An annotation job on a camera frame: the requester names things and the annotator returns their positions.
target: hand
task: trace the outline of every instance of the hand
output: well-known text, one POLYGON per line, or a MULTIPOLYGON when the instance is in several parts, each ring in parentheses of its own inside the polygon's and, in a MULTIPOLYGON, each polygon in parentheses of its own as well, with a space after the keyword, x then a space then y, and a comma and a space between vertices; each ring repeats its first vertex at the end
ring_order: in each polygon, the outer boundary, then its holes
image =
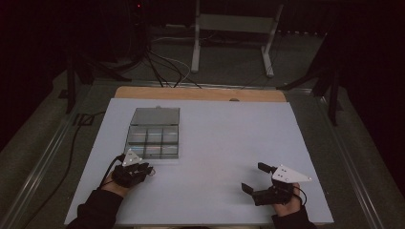
MULTIPOLYGON (((300 185, 298 183, 293 183, 294 186, 294 194, 298 197, 300 196, 300 185)), ((274 210, 277 213, 277 216, 284 217, 286 215, 296 213, 301 209, 301 199, 297 198, 296 196, 292 196, 291 201, 287 204, 272 204, 274 210)))
POLYGON ((130 189, 117 185, 115 182, 113 182, 110 174, 107 176, 107 178, 105 178, 103 185, 101 186, 101 190, 109 191, 125 198, 130 189))

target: white board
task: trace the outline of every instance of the white board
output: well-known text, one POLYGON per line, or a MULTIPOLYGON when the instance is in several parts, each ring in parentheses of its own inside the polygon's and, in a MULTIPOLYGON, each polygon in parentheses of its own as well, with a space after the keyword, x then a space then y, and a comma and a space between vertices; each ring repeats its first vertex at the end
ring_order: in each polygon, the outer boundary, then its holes
POLYGON ((113 98, 78 184, 65 223, 76 217, 108 165, 124 151, 136 108, 181 108, 179 160, 149 160, 153 177, 134 188, 117 214, 120 225, 263 225, 271 206, 255 206, 241 189, 271 185, 258 162, 284 164, 312 177, 301 183, 309 220, 333 222, 289 103, 113 98))

